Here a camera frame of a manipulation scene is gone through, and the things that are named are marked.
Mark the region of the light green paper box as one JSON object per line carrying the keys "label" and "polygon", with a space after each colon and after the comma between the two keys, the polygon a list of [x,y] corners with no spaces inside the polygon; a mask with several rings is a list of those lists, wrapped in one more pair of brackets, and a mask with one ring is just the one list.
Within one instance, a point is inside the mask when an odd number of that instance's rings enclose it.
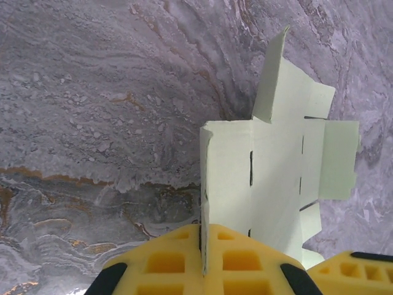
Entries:
{"label": "light green paper box", "polygon": [[286,31],[270,40],[251,118],[200,129],[202,269],[212,269],[215,224],[307,267],[321,231],[320,200],[346,200],[356,184],[356,120],[328,118],[335,89],[283,57]]}

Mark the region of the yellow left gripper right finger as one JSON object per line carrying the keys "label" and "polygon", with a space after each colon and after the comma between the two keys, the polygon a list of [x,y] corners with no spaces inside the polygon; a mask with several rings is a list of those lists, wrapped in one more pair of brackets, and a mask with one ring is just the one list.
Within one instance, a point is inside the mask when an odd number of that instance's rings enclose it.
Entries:
{"label": "yellow left gripper right finger", "polygon": [[321,295],[294,258],[218,224],[209,226],[206,295]]}

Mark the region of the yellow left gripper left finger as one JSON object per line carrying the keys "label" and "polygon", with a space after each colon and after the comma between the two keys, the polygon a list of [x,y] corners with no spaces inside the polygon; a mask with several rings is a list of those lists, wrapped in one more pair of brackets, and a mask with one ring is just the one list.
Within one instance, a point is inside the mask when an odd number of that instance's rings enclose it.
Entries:
{"label": "yellow left gripper left finger", "polygon": [[87,295],[203,295],[201,226],[180,227],[110,259]]}

